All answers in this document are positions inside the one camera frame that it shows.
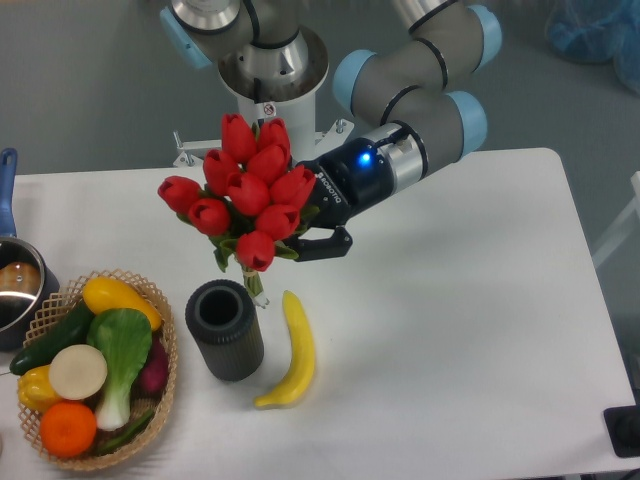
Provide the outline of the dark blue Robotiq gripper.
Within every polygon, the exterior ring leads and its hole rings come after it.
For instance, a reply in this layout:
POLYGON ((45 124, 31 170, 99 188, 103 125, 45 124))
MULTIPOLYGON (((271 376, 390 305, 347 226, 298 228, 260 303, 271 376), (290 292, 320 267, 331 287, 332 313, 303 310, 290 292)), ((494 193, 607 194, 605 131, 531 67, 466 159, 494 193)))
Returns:
POLYGON ((353 245, 343 227, 351 218, 387 199, 396 187, 389 153, 393 143, 356 138, 301 166, 316 178, 307 204, 318 212, 306 220, 310 227, 331 229, 323 239, 289 237, 284 244, 294 250, 297 262, 341 258, 353 245))

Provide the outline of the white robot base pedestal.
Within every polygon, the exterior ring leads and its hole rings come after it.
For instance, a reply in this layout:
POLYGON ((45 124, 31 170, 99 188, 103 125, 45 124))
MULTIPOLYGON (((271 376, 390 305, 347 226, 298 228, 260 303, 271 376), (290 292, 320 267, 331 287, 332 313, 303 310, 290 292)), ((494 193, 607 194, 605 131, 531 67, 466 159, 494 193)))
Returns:
POLYGON ((344 118, 324 131, 316 129, 316 93, 327 78, 329 60, 320 37, 304 26, 284 46, 249 44, 217 60, 216 67, 249 125, 260 134, 269 127, 286 131, 295 162, 338 148, 354 129, 344 118))

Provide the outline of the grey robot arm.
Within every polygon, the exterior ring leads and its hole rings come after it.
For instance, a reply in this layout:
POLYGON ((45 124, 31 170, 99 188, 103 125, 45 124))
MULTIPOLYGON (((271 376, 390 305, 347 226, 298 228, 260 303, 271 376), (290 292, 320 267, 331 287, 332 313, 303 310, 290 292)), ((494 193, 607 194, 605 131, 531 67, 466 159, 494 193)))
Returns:
POLYGON ((347 221, 478 149, 487 135, 480 103, 452 84, 499 52, 502 32, 484 6, 398 1, 410 39, 388 55, 357 50, 335 70, 294 1, 172 1, 160 14, 192 66, 215 65, 251 123, 281 118, 295 163, 312 171, 303 228, 277 252, 299 261, 345 255, 347 221))

